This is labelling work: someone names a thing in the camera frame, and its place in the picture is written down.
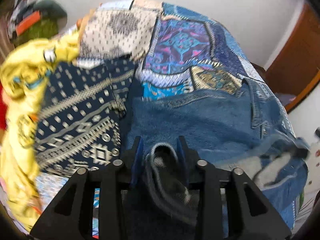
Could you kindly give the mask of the blue denim jacket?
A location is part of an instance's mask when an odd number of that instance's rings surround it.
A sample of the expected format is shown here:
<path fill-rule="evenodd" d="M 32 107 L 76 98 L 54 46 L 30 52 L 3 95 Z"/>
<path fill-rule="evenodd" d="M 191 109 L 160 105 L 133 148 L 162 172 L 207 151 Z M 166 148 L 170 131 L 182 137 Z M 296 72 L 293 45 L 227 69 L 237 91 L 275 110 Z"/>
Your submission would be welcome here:
<path fill-rule="evenodd" d="M 306 184 L 309 147 L 294 135 L 279 100 L 245 78 L 232 93 L 202 89 L 151 100 L 135 81 L 121 121 L 121 154 L 141 137 L 132 186 L 122 191 L 128 239 L 195 239 L 199 190 L 187 187 L 177 140 L 216 168 L 243 170 L 291 230 L 292 208 Z M 223 234 L 228 239 L 225 189 Z"/>

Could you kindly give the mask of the navy patterned cloth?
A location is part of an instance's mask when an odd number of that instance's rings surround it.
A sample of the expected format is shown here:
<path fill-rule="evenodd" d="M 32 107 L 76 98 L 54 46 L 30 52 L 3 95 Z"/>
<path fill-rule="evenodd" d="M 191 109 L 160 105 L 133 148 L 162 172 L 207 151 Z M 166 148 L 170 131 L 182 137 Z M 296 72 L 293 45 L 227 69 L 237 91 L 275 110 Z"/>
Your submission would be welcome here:
<path fill-rule="evenodd" d="M 105 168 L 120 154 L 120 119 L 135 73 L 126 59 L 92 69 L 62 62 L 50 76 L 34 144 L 40 171 L 71 177 Z"/>

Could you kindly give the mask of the red plush item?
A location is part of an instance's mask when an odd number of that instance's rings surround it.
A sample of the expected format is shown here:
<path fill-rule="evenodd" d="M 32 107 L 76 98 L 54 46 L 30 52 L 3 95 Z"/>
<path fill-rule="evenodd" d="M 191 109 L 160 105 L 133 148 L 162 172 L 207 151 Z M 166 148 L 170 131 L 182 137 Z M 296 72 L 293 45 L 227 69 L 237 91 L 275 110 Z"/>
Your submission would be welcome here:
<path fill-rule="evenodd" d="M 2 130 L 6 129 L 6 112 L 7 112 L 7 105 L 3 101 L 2 97 L 3 86 L 0 84 L 0 128 Z"/>

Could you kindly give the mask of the brown wooden door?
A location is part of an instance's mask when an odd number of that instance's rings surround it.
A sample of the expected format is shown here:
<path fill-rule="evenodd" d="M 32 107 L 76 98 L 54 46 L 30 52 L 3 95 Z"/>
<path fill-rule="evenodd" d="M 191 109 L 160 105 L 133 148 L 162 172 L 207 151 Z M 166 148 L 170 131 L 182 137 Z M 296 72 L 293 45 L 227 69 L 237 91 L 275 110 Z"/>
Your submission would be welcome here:
<path fill-rule="evenodd" d="M 294 95 L 285 105 L 294 110 L 319 84 L 319 17 L 305 4 L 285 46 L 266 71 L 274 93 Z"/>

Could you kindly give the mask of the yellow cartoon fleece blanket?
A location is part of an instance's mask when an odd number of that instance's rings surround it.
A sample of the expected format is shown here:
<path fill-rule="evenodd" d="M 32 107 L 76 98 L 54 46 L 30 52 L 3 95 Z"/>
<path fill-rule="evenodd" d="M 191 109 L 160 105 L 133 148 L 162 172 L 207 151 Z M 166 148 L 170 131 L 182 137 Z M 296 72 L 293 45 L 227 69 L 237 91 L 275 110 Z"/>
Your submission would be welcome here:
<path fill-rule="evenodd" d="M 35 179 L 39 165 L 34 142 L 49 77 L 60 62 L 79 55 L 79 33 L 37 38 L 18 46 L 1 65 L 1 84 L 7 98 L 7 130 L 1 145 L 1 181 L 13 217 L 30 231 L 41 214 Z"/>

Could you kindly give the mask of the blue patchwork bedspread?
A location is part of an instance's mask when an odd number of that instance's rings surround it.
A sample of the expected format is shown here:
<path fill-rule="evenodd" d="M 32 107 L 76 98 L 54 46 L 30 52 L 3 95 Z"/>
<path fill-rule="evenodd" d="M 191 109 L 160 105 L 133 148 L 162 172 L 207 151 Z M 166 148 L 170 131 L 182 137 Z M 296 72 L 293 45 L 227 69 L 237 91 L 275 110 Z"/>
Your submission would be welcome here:
<path fill-rule="evenodd" d="M 151 100 L 202 89 L 232 93 L 245 78 L 268 87 L 220 23 L 168 3 L 160 9 L 134 5 L 93 14 L 72 65 L 92 69 L 114 59 L 135 64 L 132 84 L 137 81 L 142 96 Z M 40 172 L 36 186 L 44 206 L 68 179 Z"/>

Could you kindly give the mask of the orange box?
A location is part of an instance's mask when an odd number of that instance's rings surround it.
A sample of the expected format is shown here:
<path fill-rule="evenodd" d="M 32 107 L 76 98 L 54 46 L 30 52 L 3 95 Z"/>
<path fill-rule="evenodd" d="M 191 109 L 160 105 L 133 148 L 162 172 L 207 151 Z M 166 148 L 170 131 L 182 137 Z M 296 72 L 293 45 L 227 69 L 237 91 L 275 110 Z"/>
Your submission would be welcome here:
<path fill-rule="evenodd" d="M 41 13 L 39 11 L 35 11 L 30 14 L 28 17 L 23 19 L 15 28 L 16 35 L 22 35 L 26 30 L 28 30 L 32 25 L 39 22 L 41 20 Z"/>

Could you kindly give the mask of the dark green cushion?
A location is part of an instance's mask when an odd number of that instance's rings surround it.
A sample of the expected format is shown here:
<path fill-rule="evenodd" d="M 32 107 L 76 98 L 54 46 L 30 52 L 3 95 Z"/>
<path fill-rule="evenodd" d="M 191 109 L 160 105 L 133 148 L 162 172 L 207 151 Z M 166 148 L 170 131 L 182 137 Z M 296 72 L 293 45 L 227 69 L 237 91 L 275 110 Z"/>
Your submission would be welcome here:
<path fill-rule="evenodd" d="M 33 5 L 33 10 L 38 11 L 42 18 L 59 20 L 67 17 L 67 12 L 55 0 L 39 0 Z"/>

